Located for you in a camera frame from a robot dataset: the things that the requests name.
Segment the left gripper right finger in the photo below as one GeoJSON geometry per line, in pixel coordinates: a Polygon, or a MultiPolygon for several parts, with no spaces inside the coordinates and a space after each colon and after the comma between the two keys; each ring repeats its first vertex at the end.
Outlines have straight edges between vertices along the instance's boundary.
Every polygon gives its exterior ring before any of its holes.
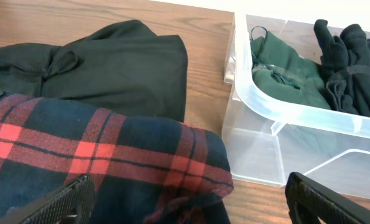
{"type": "Polygon", "coordinates": [[[370,224],[370,210],[299,172],[290,173],[285,197],[293,224],[370,224]]]}

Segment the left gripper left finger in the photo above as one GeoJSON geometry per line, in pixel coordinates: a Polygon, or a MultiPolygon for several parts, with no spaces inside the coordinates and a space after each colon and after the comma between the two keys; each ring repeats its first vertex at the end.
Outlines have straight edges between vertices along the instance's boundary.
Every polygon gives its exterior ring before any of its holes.
{"type": "Polygon", "coordinates": [[[94,204],[94,181],[89,175],[82,175],[24,207],[7,212],[0,218],[0,224],[87,224],[94,204]]]}

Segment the dark navy garment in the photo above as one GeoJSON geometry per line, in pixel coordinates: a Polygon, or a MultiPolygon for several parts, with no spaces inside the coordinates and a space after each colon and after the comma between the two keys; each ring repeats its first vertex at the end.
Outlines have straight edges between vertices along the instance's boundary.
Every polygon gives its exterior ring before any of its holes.
{"type": "Polygon", "coordinates": [[[313,30],[322,51],[324,96],[332,110],[370,117],[370,39],[351,24],[331,35],[328,21],[316,20],[313,30]]]}

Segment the dark green cloth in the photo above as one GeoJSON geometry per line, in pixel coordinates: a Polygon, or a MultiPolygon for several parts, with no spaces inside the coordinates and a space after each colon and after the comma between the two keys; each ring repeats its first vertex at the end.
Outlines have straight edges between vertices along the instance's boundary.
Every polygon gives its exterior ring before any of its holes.
{"type": "Polygon", "coordinates": [[[280,101],[329,110],[323,96],[320,65],[299,56],[295,49],[266,31],[250,40],[255,85],[280,101]]]}

